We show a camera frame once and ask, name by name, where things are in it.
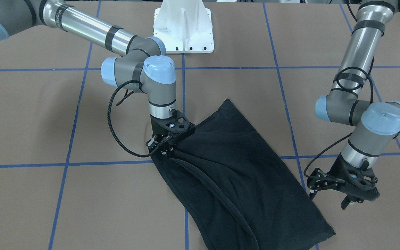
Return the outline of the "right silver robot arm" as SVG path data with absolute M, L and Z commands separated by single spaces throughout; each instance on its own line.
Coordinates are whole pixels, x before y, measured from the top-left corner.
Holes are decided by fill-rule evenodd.
M 106 84 L 116 87 L 108 104 L 107 122 L 126 152 L 140 158 L 170 158 L 174 146 L 195 133 L 195 125 L 177 109 L 176 70 L 161 39 L 129 33 L 64 0 L 0 0 L 0 41 L 40 24 L 72 33 L 117 55 L 105 59 L 101 76 Z M 134 93 L 148 95 L 152 137 L 146 143 L 147 155 L 132 152 L 114 131 L 111 109 L 122 89 L 126 93 L 119 104 Z

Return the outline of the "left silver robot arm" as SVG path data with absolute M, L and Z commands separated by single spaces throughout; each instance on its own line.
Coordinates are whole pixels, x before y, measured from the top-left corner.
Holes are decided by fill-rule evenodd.
M 350 125 L 347 143 L 328 172 L 319 168 L 308 175 L 310 199 L 317 192 L 332 189 L 346 196 L 342 209 L 351 203 L 379 197 L 373 165 L 390 142 L 400 134 L 400 101 L 374 102 L 358 98 L 366 81 L 371 81 L 374 54 L 384 36 L 386 24 L 400 12 L 400 0 L 360 0 L 357 23 L 328 95 L 315 104 L 315 115 L 325 121 Z

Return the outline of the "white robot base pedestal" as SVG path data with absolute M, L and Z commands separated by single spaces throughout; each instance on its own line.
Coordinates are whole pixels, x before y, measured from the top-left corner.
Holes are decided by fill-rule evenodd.
M 154 11 L 153 35 L 162 40 L 166 54 L 215 49 L 211 11 L 201 0 L 164 0 Z

